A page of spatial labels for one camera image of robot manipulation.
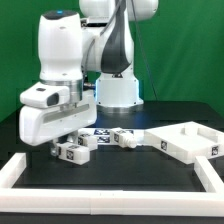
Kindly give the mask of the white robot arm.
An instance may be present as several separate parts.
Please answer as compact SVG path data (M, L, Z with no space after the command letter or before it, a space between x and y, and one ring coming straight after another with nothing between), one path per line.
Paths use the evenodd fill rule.
M78 12L42 14L40 81L20 95L20 139L32 146L55 144L94 124L99 107L142 105L129 23L152 18L158 5L159 0L79 0Z

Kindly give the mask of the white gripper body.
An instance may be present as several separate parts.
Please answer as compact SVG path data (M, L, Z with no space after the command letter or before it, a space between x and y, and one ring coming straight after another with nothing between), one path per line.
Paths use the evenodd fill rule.
M24 106L20 111L19 135L26 144L37 146L92 125L96 118L94 92L87 90L76 106L47 109Z

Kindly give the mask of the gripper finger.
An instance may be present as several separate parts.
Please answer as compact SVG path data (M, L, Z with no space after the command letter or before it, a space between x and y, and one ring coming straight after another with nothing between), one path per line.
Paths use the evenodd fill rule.
M50 142L50 153L52 156L58 156L59 155L59 146L57 145L56 140L52 140Z
M70 133L67 137L67 141L70 143L77 144L78 143L78 132L75 131L75 132Z

